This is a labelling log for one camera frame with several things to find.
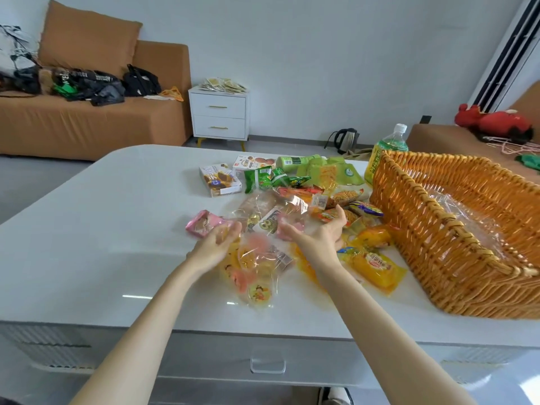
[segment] cardboard box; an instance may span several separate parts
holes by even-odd
[[[249,155],[239,155],[233,164],[235,176],[244,177],[244,171],[260,169],[265,166],[275,168],[275,159],[265,159],[264,157],[254,157]]]
[[[211,197],[242,191],[242,183],[226,163],[200,167],[199,170]]]

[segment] wicker basket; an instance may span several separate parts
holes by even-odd
[[[507,258],[483,248],[426,189],[494,219]],[[386,152],[371,200],[400,229],[396,245],[435,306],[540,319],[540,186],[484,157]]]

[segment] drawer handle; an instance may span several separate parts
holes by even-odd
[[[282,369],[256,369],[254,366],[257,364],[260,364],[261,360],[254,360],[251,358],[251,361],[249,362],[249,368],[251,370],[252,374],[285,374],[285,369],[287,368],[287,361],[283,360],[283,368]]]

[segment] brown sofa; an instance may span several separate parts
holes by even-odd
[[[540,81],[533,84],[511,107],[525,115],[535,129],[534,142],[540,143]],[[467,129],[453,125],[414,125],[407,139],[414,152],[450,153],[455,155],[485,156],[506,169],[540,184],[540,174],[516,162],[516,155],[503,155],[476,139]]]
[[[157,75],[163,89],[178,87],[184,102],[126,98],[93,107],[50,95],[0,97],[0,154],[97,160],[126,146],[182,145],[193,134],[187,46],[139,40],[133,65]]]

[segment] human hand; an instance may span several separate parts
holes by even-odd
[[[319,227],[311,236],[300,232],[294,226],[283,223],[281,231],[295,242],[312,267],[318,270],[341,266],[336,253],[343,247],[341,231],[347,224],[347,217],[341,206],[336,206],[337,218]]]
[[[228,228],[227,224],[214,227],[205,238],[197,242],[192,251],[187,253],[184,264],[189,264],[200,276],[209,271],[225,258],[229,246],[238,238],[242,224],[235,222]]]

